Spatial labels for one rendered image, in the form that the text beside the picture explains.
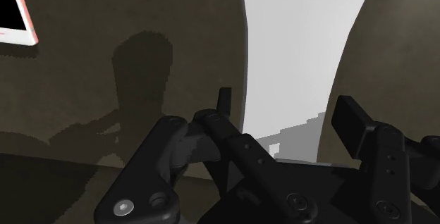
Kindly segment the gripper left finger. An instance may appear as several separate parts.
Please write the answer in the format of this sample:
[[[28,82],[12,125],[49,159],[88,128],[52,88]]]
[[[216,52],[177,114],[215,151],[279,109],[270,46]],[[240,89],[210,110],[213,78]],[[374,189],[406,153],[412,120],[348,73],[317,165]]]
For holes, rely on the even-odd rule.
[[[94,210],[95,224],[183,224],[174,185],[191,164],[208,168],[220,194],[197,224],[316,224],[315,200],[302,193],[249,135],[230,122],[231,89],[192,121],[164,116]]]

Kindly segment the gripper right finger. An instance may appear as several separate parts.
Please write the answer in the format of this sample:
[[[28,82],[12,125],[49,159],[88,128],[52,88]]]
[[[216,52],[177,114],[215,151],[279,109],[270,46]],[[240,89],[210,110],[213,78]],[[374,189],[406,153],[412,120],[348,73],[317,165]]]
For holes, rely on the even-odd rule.
[[[416,142],[339,96],[331,124],[361,165],[332,202],[357,224],[440,224],[440,136]]]

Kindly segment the brown sofa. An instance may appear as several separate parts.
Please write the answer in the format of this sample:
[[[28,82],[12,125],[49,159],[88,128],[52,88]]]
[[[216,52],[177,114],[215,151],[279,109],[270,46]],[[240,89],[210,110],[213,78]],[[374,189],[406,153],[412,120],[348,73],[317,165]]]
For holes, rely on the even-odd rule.
[[[157,121],[231,89],[230,122],[318,207],[359,169],[339,96],[407,138],[440,136],[440,0],[25,0],[34,46],[0,43],[0,224],[95,224]],[[202,162],[174,185],[183,224],[218,202]]]

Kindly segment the white tablet with black screen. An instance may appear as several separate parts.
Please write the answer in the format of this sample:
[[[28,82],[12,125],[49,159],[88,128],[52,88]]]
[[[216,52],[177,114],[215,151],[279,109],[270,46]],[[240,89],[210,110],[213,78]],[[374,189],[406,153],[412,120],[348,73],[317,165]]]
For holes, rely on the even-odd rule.
[[[34,46],[38,41],[25,0],[0,0],[0,43]]]

